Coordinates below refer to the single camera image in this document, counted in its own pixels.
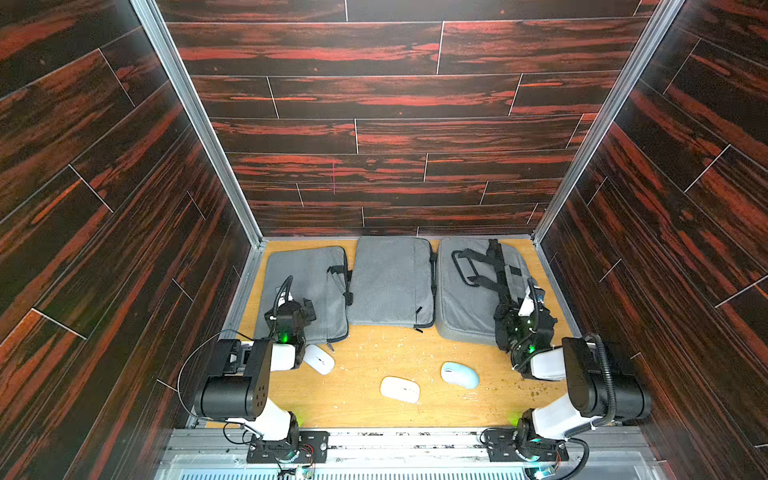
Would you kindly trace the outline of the grey bag with straps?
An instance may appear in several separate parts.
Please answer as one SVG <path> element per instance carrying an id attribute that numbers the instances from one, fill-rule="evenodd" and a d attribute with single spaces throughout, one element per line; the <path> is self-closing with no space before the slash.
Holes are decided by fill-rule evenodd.
<path id="1" fill-rule="evenodd" d="M 494 313 L 498 293 L 482 286 L 472 287 L 475 274 L 495 282 L 494 268 L 477 260 L 455 256 L 455 251 L 487 253 L 488 238 L 449 237 L 438 247 L 436 263 L 435 327 L 441 337 L 458 342 L 496 346 Z"/>

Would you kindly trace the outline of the light blue mouse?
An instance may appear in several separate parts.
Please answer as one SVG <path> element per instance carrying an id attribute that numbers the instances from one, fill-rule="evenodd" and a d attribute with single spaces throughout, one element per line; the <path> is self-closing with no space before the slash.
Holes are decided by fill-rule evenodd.
<path id="1" fill-rule="evenodd" d="M 476 389 L 479 385 L 479 376 L 476 371 L 456 362 L 444 362 L 441 365 L 440 376 L 444 382 L 467 390 Z"/>

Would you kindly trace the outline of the grey laptop sleeve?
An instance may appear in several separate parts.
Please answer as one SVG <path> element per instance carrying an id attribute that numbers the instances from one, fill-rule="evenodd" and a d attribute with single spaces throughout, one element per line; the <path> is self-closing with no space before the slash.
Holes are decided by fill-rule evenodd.
<path id="1" fill-rule="evenodd" d="M 356 244 L 347 309 L 352 325 L 423 330 L 435 323 L 435 260 L 417 237 L 365 236 Z"/>

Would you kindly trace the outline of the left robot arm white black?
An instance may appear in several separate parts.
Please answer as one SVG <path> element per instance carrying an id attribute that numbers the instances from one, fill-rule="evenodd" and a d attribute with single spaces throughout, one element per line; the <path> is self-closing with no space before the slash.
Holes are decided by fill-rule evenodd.
<path id="1" fill-rule="evenodd" d="M 312 301 L 294 299 L 292 284 L 289 275 L 277 289 L 265 314 L 265 337 L 237 333 L 231 339 L 210 338 L 216 345 L 188 409 L 197 418 L 237 425 L 249 433 L 246 444 L 257 463 L 269 455 L 286 462 L 300 451 L 296 415 L 269 398 L 271 374 L 295 370 L 303 363 L 308 346 L 305 329 L 316 320 Z"/>

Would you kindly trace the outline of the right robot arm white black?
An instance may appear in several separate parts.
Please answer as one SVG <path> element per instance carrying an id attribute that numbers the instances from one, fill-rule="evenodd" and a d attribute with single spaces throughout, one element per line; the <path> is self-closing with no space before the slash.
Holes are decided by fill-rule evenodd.
<path id="1" fill-rule="evenodd" d="M 568 458 L 566 442 L 615 421 L 646 418 L 651 397 L 628 360 L 614 357 L 596 334 L 565 337 L 553 346 L 556 320 L 543 290 L 527 281 L 522 299 L 497 309 L 497 339 L 514 371 L 525 379 L 564 380 L 567 392 L 544 407 L 525 411 L 512 431 L 486 435 L 493 461 L 555 463 Z"/>

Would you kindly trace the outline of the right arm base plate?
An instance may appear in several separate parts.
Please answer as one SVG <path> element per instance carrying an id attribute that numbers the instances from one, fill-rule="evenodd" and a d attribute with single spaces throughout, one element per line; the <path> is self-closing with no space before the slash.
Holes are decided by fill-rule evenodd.
<path id="1" fill-rule="evenodd" d="M 565 442 L 545 439 L 512 428 L 487 428 L 478 440 L 491 462 L 557 463 L 569 459 Z"/>

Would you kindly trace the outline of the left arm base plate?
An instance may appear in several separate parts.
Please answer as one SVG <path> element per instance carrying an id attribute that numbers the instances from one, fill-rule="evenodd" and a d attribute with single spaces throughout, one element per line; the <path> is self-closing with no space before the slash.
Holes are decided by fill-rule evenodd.
<path id="1" fill-rule="evenodd" d="M 248 447 L 248 464 L 325 463 L 330 433 L 321 430 L 296 430 L 282 440 L 252 440 Z"/>

